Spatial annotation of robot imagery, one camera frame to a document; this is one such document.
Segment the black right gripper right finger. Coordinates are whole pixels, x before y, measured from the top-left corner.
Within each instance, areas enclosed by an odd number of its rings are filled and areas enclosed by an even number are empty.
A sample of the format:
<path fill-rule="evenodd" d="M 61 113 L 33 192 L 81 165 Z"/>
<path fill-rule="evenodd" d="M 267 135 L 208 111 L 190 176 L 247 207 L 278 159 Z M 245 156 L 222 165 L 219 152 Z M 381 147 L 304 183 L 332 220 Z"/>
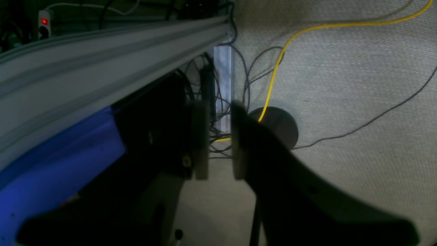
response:
<path fill-rule="evenodd" d="M 231 103 L 234 176 L 256 195 L 268 246 L 417 246 L 408 219 L 339 190 Z"/>

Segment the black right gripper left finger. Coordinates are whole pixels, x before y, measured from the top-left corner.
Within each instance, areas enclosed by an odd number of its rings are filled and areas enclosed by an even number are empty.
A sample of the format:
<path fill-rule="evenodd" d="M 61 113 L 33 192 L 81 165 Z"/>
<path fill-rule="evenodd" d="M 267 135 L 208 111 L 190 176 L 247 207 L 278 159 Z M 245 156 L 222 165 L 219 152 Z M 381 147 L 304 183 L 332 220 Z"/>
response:
<path fill-rule="evenodd" d="M 126 147 L 116 161 L 61 207 L 28 219 L 26 246 L 162 246 L 185 180 L 208 177 L 209 115 L 201 103 L 179 111 L 139 107 L 116 117 Z"/>

